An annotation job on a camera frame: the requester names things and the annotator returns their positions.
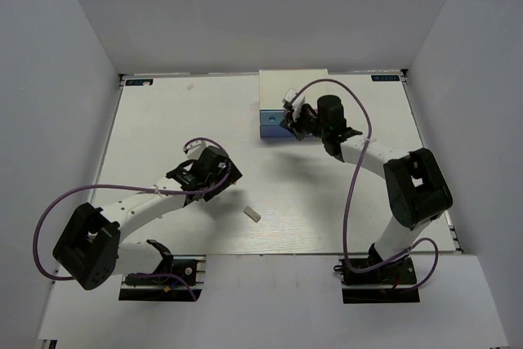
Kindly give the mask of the light blue drawer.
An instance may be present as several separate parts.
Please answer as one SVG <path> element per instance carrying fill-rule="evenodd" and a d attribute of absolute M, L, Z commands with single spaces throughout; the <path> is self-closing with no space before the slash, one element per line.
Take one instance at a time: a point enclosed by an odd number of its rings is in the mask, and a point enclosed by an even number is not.
<path fill-rule="evenodd" d="M 261 127 L 279 126 L 284 120 L 284 110 L 260 110 L 259 119 Z"/>

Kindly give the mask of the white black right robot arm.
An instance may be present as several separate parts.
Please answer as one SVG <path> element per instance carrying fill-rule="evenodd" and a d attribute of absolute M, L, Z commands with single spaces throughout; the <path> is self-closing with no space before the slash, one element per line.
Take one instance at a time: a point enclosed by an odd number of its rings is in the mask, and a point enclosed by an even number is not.
<path fill-rule="evenodd" d="M 391 220 L 370 249 L 365 267 L 347 269 L 368 273 L 386 283 L 399 271 L 397 260 L 420 242 L 421 233 L 453 204 L 453 197 L 434 154 L 426 148 L 401 150 L 383 145 L 346 124 L 338 96 L 325 95 L 312 108 L 297 92 L 289 90 L 283 100 L 281 127 L 297 140 L 307 136 L 321 140 L 325 151 L 342 163 L 365 169 L 386 182 Z"/>

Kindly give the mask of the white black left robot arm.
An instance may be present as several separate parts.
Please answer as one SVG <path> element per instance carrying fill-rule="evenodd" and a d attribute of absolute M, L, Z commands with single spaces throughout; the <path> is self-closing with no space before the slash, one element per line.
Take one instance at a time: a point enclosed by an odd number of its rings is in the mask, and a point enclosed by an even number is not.
<path fill-rule="evenodd" d="M 235 184 L 241 171 L 216 146 L 202 144 L 187 150 L 188 159 L 148 189 L 113 204 L 76 207 L 52 256 L 84 289 L 101 286 L 112 275 L 129 275 L 142 283 L 177 280 L 169 249 L 153 239 L 129 243 L 127 238 L 148 223 L 194 202 L 208 202 Z"/>

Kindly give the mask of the lavender blue drawer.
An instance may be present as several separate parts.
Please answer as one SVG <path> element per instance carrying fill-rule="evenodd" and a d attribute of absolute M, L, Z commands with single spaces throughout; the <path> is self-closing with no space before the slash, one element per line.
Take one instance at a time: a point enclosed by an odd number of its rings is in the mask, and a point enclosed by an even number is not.
<path fill-rule="evenodd" d="M 260 138 L 293 138 L 293 134 L 280 125 L 261 125 Z"/>

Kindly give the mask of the grey white eraser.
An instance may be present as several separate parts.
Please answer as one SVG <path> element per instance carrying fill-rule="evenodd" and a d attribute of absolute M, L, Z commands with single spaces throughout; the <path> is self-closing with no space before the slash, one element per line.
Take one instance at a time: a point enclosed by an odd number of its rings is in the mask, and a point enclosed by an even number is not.
<path fill-rule="evenodd" d="M 262 218 L 262 216 L 250 206 L 246 206 L 244 208 L 244 214 L 254 222 L 259 222 Z"/>

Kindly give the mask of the white drawer cabinet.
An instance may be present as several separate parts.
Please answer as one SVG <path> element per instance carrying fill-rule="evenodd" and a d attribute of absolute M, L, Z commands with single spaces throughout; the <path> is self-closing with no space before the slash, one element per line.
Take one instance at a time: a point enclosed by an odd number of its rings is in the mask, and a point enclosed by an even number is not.
<path fill-rule="evenodd" d="M 281 69 L 260 70 L 260 110 L 282 110 L 283 99 L 290 89 L 299 92 L 308 83 L 327 78 L 327 69 Z"/>

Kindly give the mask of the right blue label sticker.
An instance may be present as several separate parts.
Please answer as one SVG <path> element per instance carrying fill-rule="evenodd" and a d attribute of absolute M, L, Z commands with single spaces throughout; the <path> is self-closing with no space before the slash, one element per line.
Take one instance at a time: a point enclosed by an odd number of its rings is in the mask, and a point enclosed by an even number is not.
<path fill-rule="evenodd" d="M 373 82 L 399 82 L 400 77 L 394 74 L 372 74 L 371 79 Z"/>

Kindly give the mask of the blue label sticker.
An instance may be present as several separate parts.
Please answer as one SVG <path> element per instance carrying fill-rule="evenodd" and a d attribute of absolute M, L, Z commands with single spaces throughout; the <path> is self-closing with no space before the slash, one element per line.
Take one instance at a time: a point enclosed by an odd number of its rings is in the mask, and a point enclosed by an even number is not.
<path fill-rule="evenodd" d="M 394 74 L 372 74 L 371 79 L 373 82 L 399 82 L 400 77 Z"/>
<path fill-rule="evenodd" d="M 143 86 L 151 86 L 154 83 L 154 80 L 152 78 L 131 78 L 125 80 L 125 86 L 130 87 L 143 87 Z"/>

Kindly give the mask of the left blue label sticker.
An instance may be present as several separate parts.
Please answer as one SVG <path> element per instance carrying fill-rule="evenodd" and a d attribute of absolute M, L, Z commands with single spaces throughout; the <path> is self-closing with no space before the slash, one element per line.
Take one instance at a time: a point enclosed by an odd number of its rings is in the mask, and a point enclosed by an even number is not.
<path fill-rule="evenodd" d="M 152 78 L 131 78 L 125 80 L 125 86 L 130 87 L 143 87 L 143 86 L 151 86 L 154 83 L 154 80 Z"/>

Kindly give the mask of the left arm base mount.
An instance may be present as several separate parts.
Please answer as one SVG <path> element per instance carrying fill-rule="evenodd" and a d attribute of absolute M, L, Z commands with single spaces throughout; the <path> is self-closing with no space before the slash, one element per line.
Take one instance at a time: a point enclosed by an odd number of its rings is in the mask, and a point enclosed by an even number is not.
<path fill-rule="evenodd" d="M 123 277 L 118 299 L 128 302 L 195 302 L 203 291 L 206 257 L 165 259 L 153 273 Z"/>

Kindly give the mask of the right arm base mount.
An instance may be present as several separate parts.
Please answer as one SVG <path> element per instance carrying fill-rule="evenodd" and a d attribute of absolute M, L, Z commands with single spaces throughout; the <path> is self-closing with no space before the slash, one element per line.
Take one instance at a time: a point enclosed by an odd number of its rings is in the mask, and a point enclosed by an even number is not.
<path fill-rule="evenodd" d="M 333 271 L 341 278 L 344 304 L 420 302 L 418 289 L 411 289 L 418 282 L 411 257 L 365 273 L 350 271 L 345 260 L 340 258 Z"/>

